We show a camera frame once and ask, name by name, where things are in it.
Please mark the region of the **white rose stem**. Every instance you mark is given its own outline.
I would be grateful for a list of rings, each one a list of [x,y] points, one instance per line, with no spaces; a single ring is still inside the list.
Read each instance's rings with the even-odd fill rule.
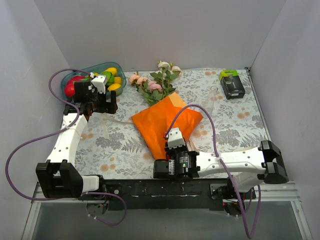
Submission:
[[[180,67],[169,63],[166,61],[159,61],[157,63],[158,70],[151,72],[150,76],[153,78],[152,81],[157,82],[162,87],[167,87],[169,84],[172,84],[173,80],[182,76],[182,70]]]

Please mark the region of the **cream printed ribbon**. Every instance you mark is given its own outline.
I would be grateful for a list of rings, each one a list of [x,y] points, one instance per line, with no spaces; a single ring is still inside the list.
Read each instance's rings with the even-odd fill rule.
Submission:
[[[140,139],[141,134],[131,118],[119,120],[107,114],[99,116],[102,136],[110,141],[125,141],[131,138]]]

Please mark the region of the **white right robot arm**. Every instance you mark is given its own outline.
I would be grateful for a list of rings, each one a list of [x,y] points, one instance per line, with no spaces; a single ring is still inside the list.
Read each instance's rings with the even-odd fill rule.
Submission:
[[[189,151],[186,146],[165,148],[165,158],[153,165],[153,178],[189,181],[208,175],[227,173],[226,186],[217,193],[225,199],[237,199],[261,183],[285,184],[289,177],[282,151],[271,141],[263,140],[251,149],[213,153]]]

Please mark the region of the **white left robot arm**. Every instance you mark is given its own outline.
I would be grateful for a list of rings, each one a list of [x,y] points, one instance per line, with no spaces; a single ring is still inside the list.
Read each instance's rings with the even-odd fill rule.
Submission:
[[[35,169],[40,187],[48,199],[79,198],[83,193],[95,200],[106,196],[103,177],[81,175],[75,168],[76,152],[82,133],[93,113],[115,114],[118,106],[115,91],[108,92],[105,76],[74,83],[75,94],[64,107],[61,129],[53,150]]]

